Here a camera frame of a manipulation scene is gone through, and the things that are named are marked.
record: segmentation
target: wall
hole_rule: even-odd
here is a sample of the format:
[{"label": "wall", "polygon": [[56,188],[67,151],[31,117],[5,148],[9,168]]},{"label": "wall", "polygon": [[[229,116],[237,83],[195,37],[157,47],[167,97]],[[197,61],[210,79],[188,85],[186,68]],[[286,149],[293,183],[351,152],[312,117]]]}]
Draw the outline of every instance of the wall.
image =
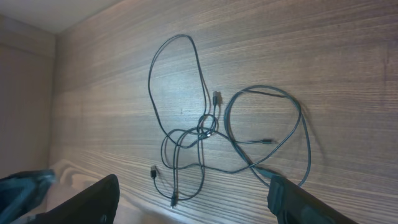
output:
[{"label": "wall", "polygon": [[59,33],[120,0],[1,0],[0,14]]},{"label": "wall", "polygon": [[0,177],[48,167],[55,36],[0,15]]}]

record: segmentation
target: tangled cable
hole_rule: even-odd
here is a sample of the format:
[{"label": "tangled cable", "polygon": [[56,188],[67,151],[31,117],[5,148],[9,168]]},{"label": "tangled cable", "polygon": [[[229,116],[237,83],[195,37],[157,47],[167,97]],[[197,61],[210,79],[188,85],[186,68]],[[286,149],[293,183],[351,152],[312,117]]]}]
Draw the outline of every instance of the tangled cable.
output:
[{"label": "tangled cable", "polygon": [[[196,62],[197,62],[197,67],[198,67],[198,71],[199,71],[199,77],[200,77],[200,81],[201,81],[201,88],[203,91],[203,99],[205,101],[205,109],[203,110],[203,114],[199,117],[198,119],[198,123],[197,126],[194,128],[190,128],[188,130],[184,130],[184,129],[173,129],[169,132],[167,132],[164,127],[162,126],[162,122],[160,121],[159,118],[159,113],[157,111],[154,99],[152,97],[152,93],[150,91],[150,76],[152,74],[152,69],[154,67],[154,64],[156,62],[157,57],[160,55],[160,53],[163,51],[163,49],[166,48],[166,46],[171,43],[172,41],[174,41],[175,39],[178,39],[180,37],[186,37],[192,44],[193,50],[195,52],[195,58],[196,58]],[[265,93],[265,92],[261,92],[261,91],[256,91],[253,89],[268,89],[268,90],[274,90],[280,94],[273,94],[273,93]],[[154,180],[154,185],[156,190],[163,195],[164,197],[171,199],[171,203],[170,206],[174,207],[178,201],[183,201],[183,200],[189,200],[193,197],[195,197],[196,195],[199,194],[199,192],[201,191],[202,187],[203,187],[203,183],[205,181],[205,169],[210,169],[210,170],[215,170],[215,171],[219,171],[219,172],[223,172],[223,173],[227,173],[227,174],[235,174],[241,171],[244,171],[246,169],[250,169],[251,172],[254,174],[254,176],[260,181],[262,182],[265,186],[269,187],[269,184],[267,182],[265,182],[261,177],[259,177],[259,174],[256,172],[256,170],[258,171],[258,167],[256,167],[258,164],[264,162],[266,159],[270,158],[270,156],[272,156],[288,139],[289,137],[291,137],[291,135],[293,135],[293,133],[295,132],[295,130],[297,129],[297,127],[299,126],[300,122],[302,122],[303,124],[303,128],[304,128],[304,132],[305,132],[305,138],[307,140],[307,149],[308,149],[308,165],[307,165],[307,170],[305,172],[305,175],[303,177],[303,179],[300,181],[300,183],[298,183],[298,186],[301,186],[305,180],[307,179],[309,173],[310,173],[310,168],[311,168],[311,147],[310,147],[310,139],[308,136],[308,131],[307,131],[307,125],[305,123],[305,119],[304,116],[302,114],[302,110],[301,110],[301,106],[300,103],[293,98],[292,96],[290,96],[288,93],[286,93],[285,91],[275,88],[273,86],[267,86],[267,85],[254,85],[254,86],[249,86],[247,88],[244,88],[243,90],[235,93],[235,95],[232,97],[232,99],[229,101],[229,103],[227,104],[226,108],[225,108],[225,112],[224,112],[224,128],[225,128],[225,132],[226,134],[223,134],[219,131],[217,131],[217,126],[218,126],[218,120],[216,118],[216,106],[218,105],[218,95],[215,94],[213,95],[213,111],[212,113],[210,113],[210,109],[209,112],[207,113],[207,96],[209,97],[209,94],[207,92],[206,89],[206,85],[205,85],[205,81],[203,78],[203,74],[202,74],[202,70],[200,67],[200,63],[199,63],[199,57],[198,57],[198,52],[197,52],[197,48],[195,46],[195,43],[193,41],[193,39],[189,36],[189,35],[185,35],[185,34],[179,34],[179,35],[175,35],[173,37],[171,37],[170,39],[166,40],[158,49],[158,51],[156,51],[156,54],[154,55],[154,58],[152,59],[152,63],[150,64],[150,69],[149,69],[149,75],[148,75],[148,92],[149,92],[149,97],[150,100],[152,102],[152,106],[154,107],[154,111],[155,111],[155,115],[156,115],[156,119],[159,123],[160,128],[162,129],[162,131],[165,134],[165,137],[162,141],[162,145],[160,147],[160,155],[162,158],[162,162],[163,165],[166,166],[169,169],[173,170],[173,180],[174,180],[174,185],[173,185],[173,193],[171,196],[167,196],[166,194],[162,193],[158,187],[156,186],[156,169],[155,167],[152,167],[151,169],[151,177]],[[250,160],[250,158],[246,155],[246,153],[243,151],[243,149],[239,146],[240,144],[270,144],[272,142],[272,140],[270,139],[261,139],[258,141],[237,141],[235,140],[232,131],[231,131],[231,123],[230,123],[230,114],[231,114],[231,109],[232,106],[234,104],[234,102],[236,101],[236,99],[244,94],[244,93],[253,93],[253,94],[262,94],[262,95],[267,95],[267,96],[274,96],[274,97],[279,97],[279,98],[286,98],[288,100],[290,100],[293,105],[296,107],[297,111],[298,111],[298,118],[297,121],[295,123],[295,126],[293,127],[293,129],[291,130],[291,132],[280,142],[278,143],[278,145],[274,148],[274,150],[272,150],[266,157],[253,162],[252,160]],[[207,118],[211,118],[211,125],[209,128],[204,127],[203,123]],[[170,136],[173,133],[181,133],[181,135],[178,137],[178,139],[175,141],[173,140]],[[222,136],[223,138],[225,138],[226,140],[228,140],[234,150],[236,151],[236,153],[238,153],[238,155],[242,158],[242,160],[247,164],[247,166],[242,167],[240,169],[237,170],[223,170],[223,169],[219,169],[219,168],[215,168],[215,167],[209,167],[209,166],[204,166],[203,165],[203,158],[201,158],[200,156],[200,147],[199,147],[199,143],[212,136],[213,134],[218,134],[220,136]],[[184,139],[185,136],[187,135],[192,135],[192,136],[196,136],[196,140],[194,140],[191,144],[188,145],[183,145],[182,144],[182,140]],[[164,154],[165,154],[165,150],[166,150],[166,143],[167,141],[170,140],[173,144],[174,144],[174,153],[173,153],[173,164],[169,165],[165,162],[164,159]],[[198,153],[198,162],[196,163],[192,163],[190,165],[184,166],[184,167],[179,167],[178,166],[178,155],[180,152],[180,149],[189,149],[191,147],[197,146],[197,153]],[[199,167],[201,170],[201,181],[200,181],[200,185],[199,188],[197,189],[197,191],[190,195],[187,196],[185,198],[179,198],[178,197],[178,183],[177,183],[177,171],[178,170],[183,170],[183,169],[188,169],[191,167]]]}]

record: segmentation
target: black object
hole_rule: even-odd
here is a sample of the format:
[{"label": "black object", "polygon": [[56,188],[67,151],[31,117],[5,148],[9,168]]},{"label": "black object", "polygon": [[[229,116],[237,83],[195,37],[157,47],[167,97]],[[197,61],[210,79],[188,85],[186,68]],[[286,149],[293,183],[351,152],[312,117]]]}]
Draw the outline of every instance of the black object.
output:
[{"label": "black object", "polygon": [[120,197],[118,178],[108,175],[30,224],[112,224]]},{"label": "black object", "polygon": [[52,170],[19,172],[0,179],[0,224],[39,206],[54,181]]},{"label": "black object", "polygon": [[268,208],[279,224],[356,224],[279,175],[271,178]]},{"label": "black object", "polygon": [[150,177],[151,177],[152,179],[155,179],[155,178],[156,178],[156,166],[152,166],[152,167],[150,168]]}]

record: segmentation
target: cable plug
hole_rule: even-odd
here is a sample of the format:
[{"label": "cable plug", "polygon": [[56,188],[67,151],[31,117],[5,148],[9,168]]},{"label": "cable plug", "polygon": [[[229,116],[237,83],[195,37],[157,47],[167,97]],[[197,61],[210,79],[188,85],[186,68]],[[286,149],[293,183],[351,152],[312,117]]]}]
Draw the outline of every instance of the cable plug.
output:
[{"label": "cable plug", "polygon": [[272,139],[263,139],[260,141],[263,144],[274,144],[275,141],[273,141]]},{"label": "cable plug", "polygon": [[216,107],[218,105],[218,94],[217,91],[213,92],[213,106]]},{"label": "cable plug", "polygon": [[170,208],[174,208],[177,205],[177,193],[173,191],[172,201],[170,202]]},{"label": "cable plug", "polygon": [[155,178],[156,178],[156,173],[157,173],[157,171],[156,171],[156,166],[150,167],[150,177],[151,177],[152,179],[155,179]]}]

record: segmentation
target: wooden wall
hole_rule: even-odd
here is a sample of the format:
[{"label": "wooden wall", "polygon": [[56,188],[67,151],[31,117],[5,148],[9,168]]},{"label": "wooden wall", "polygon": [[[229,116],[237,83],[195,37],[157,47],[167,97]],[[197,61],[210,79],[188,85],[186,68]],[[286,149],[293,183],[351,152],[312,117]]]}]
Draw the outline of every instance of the wooden wall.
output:
[{"label": "wooden wall", "polygon": [[0,177],[48,167],[55,36],[0,15]]},{"label": "wooden wall", "polygon": [[[289,92],[310,125],[312,169],[303,188],[359,223],[397,223],[396,0],[125,0],[67,30],[57,42],[50,149],[62,186],[49,208],[116,174],[115,223],[276,223],[267,188],[249,170],[207,170],[200,194],[173,210],[154,188],[151,166],[158,165],[158,186],[167,195],[172,173],[160,161],[164,134],[147,76],[156,50],[181,33],[195,40],[209,91],[221,92],[221,132],[225,106],[237,91],[265,84]],[[203,98],[187,40],[162,52],[151,87],[167,131],[196,126]],[[280,141],[296,115],[287,101],[244,95],[233,106],[231,125],[241,141]],[[203,148],[208,166],[245,166],[219,136]],[[273,146],[243,148],[258,160]],[[172,150],[167,153],[172,158]],[[181,152],[181,166],[195,161],[196,149]],[[264,165],[300,181],[307,167],[301,125]],[[191,194],[200,171],[181,171],[178,181],[181,192]]]}]

